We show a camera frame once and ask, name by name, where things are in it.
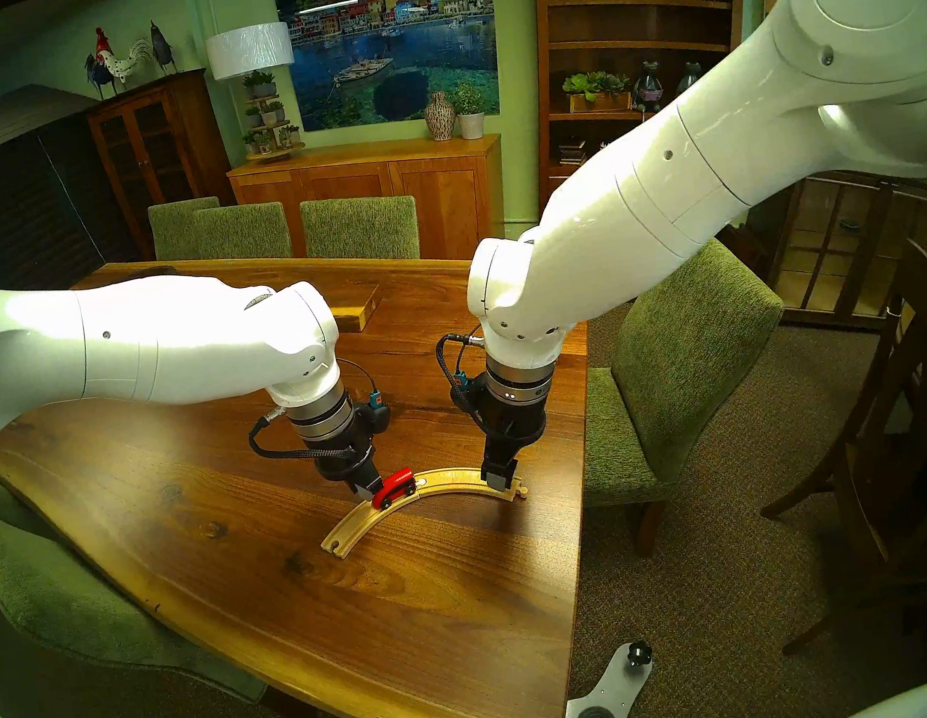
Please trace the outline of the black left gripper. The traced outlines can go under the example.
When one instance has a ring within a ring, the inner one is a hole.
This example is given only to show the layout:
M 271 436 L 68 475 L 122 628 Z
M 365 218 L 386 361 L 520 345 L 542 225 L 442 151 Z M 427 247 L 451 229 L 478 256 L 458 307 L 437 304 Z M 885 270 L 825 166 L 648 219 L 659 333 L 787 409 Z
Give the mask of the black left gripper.
M 330 481 L 344 482 L 350 492 L 366 502 L 371 502 L 373 494 L 379 493 L 384 487 L 373 461 L 373 437 L 370 421 L 358 417 L 350 419 L 338 434 L 310 440 L 311 449 L 338 453 L 316 459 L 315 465 L 320 475 Z

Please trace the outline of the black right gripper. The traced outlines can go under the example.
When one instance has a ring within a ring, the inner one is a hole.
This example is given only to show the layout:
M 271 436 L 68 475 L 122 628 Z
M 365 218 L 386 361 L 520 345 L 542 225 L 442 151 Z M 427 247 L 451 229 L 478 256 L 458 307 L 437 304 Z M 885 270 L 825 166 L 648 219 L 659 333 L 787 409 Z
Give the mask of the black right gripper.
M 486 439 L 481 477 L 493 490 L 504 492 L 515 487 L 518 452 L 539 440 L 544 432 L 544 399 L 518 405 L 496 397 L 479 399 L 475 410 Z

